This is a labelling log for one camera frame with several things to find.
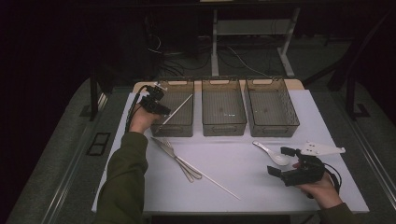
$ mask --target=person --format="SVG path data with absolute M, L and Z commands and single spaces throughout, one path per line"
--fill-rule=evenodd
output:
M 149 166 L 146 160 L 148 139 L 144 131 L 160 117 L 148 113 L 139 104 L 134 108 L 129 132 L 122 137 L 120 149 L 114 152 L 108 162 L 107 180 L 99 193 L 94 224 L 143 223 L 144 174 Z M 316 183 L 296 187 L 315 198 L 322 222 L 359 223 L 335 191 L 329 175 L 325 174 Z

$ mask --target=plastic bin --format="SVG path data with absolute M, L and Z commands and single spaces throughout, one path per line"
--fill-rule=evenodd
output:
M 171 114 L 190 96 L 177 113 L 157 132 L 157 129 L 168 117 L 155 120 L 150 129 L 156 137 L 192 137 L 194 81 L 191 78 L 164 77 L 159 80 L 161 87 L 167 89 L 160 104 L 171 109 Z
M 247 117 L 238 78 L 204 78 L 202 112 L 204 136 L 243 135 Z
M 244 90 L 252 137 L 292 137 L 300 121 L 281 77 L 247 77 Z

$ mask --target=green sleeve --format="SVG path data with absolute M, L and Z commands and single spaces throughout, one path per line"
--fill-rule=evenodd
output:
M 318 211 L 320 220 L 325 224 L 359 224 L 359 220 L 349 210 L 346 203 Z
M 141 133 L 122 137 L 120 149 L 108 162 L 93 223 L 142 223 L 147 145 L 148 139 Z

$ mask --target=spoon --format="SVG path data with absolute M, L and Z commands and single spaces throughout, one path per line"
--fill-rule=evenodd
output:
M 268 153 L 271 159 L 278 165 L 287 165 L 289 164 L 289 157 L 282 155 L 280 153 L 274 152 L 265 145 L 261 144 L 258 141 L 253 141 L 253 145 L 262 148 L 264 151 Z

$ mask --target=white tabletop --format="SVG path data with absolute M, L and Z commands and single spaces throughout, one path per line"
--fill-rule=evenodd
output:
M 291 165 L 297 162 L 297 158 L 291 158 L 290 165 L 280 167 L 273 163 L 264 151 L 252 145 L 252 142 L 257 140 L 275 151 L 280 151 L 280 147 L 301 148 L 306 141 L 334 146 L 334 141 L 309 91 L 290 91 L 290 98 L 301 123 L 291 138 L 251 137 L 248 125 L 243 136 L 205 137 L 201 122 L 201 97 L 200 92 L 195 94 L 193 137 L 168 139 L 179 157 L 219 182 L 240 200 L 205 177 L 190 183 L 178 164 L 152 142 L 151 131 L 147 130 L 145 215 L 275 215 L 318 210 L 314 200 L 308 199 L 295 187 L 285 187 L 279 178 L 267 174 L 267 165 L 288 171 L 293 169 Z M 120 147 L 127 112 L 133 99 L 134 93 L 131 93 L 110 156 Z M 320 159 L 341 174 L 343 185 L 340 194 L 349 208 L 356 213 L 368 212 L 369 209 L 341 156 L 322 156 Z M 105 180 L 106 170 L 100 188 Z M 96 200 L 92 211 L 96 211 Z

